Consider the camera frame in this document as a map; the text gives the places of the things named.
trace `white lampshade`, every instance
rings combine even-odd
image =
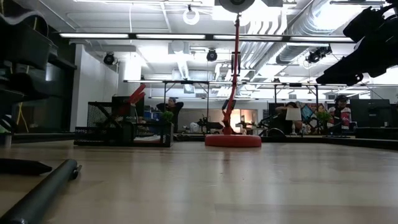
[[[286,120],[287,121],[301,121],[300,108],[287,108]]]

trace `wooden floor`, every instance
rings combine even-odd
[[[327,144],[261,149],[17,144],[0,157],[83,165],[44,223],[398,223],[398,153]],[[43,177],[0,175],[0,215]]]

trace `red round base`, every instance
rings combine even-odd
[[[261,147],[260,136],[209,134],[206,146],[217,147]]]

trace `red pole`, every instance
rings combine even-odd
[[[238,14],[236,16],[236,22],[235,22],[235,27],[236,27],[236,32],[235,32],[235,53],[234,53],[234,73],[232,77],[232,92],[231,96],[229,96],[229,101],[228,101],[228,106],[226,108],[226,112],[224,113],[224,119],[223,123],[225,128],[223,129],[223,134],[225,135],[230,135],[233,133],[232,127],[231,127],[231,113],[232,113],[232,101],[234,100],[235,97],[235,91],[236,91],[236,83],[238,80],[238,51],[239,51],[239,17],[241,15]]]

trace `lamp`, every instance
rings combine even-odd
[[[287,108],[286,121],[292,121],[292,134],[296,135],[294,121],[301,121],[300,108]]]

